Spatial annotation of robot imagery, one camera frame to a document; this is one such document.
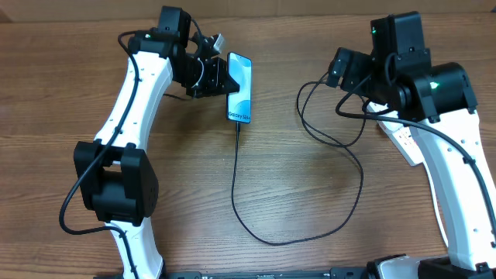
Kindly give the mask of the Samsung Galaxy smartphone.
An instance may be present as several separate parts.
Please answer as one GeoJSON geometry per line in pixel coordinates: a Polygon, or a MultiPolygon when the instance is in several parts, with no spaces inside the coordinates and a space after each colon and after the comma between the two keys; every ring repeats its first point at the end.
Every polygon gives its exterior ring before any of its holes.
{"type": "Polygon", "coordinates": [[[239,88],[227,96],[227,119],[251,123],[253,63],[248,57],[231,52],[228,55],[229,76],[239,88]]]}

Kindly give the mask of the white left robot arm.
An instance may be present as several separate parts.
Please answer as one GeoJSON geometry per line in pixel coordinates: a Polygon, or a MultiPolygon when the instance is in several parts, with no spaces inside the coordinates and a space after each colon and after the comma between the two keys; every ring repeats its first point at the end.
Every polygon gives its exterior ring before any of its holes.
{"type": "Polygon", "coordinates": [[[221,34],[190,33],[195,20],[183,9],[164,6],[156,27],[122,33],[128,56],[126,77],[104,126],[91,142],[74,149],[77,181],[59,213],[61,228],[69,201],[80,192],[109,231],[123,264],[121,278],[165,278],[165,261],[155,243],[151,215],[159,182],[146,153],[158,107],[174,82],[191,98],[229,95],[241,89],[220,58],[221,34]]]}

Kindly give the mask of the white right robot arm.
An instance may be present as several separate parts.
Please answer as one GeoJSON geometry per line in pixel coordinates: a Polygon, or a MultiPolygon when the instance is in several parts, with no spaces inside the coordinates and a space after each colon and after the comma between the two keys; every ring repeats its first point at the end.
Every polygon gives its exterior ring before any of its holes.
{"type": "Polygon", "coordinates": [[[464,68],[433,65],[417,12],[370,24],[371,53],[339,48],[327,85],[385,105],[407,126],[429,169],[445,220],[447,253],[404,254],[367,264],[370,278],[493,278],[495,186],[485,159],[477,99],[464,68]]]}

